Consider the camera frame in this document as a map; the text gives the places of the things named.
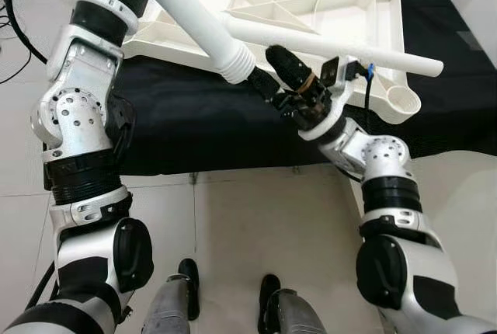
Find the black cloth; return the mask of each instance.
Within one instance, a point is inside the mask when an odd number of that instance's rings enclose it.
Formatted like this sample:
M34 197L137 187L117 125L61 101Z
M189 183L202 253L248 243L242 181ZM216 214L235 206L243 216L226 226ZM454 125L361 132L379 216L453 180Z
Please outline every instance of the black cloth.
M497 155L497 71L459 35L469 29L451 1L402 0L402 17L405 51L440 59L445 69L438 78L408 74L421 110L401 125L372 113L372 132L402 138L413 158L450 150ZM124 61L114 92L137 110L124 174L327 162L255 91L210 72L134 57ZM363 121L360 108L345 113Z

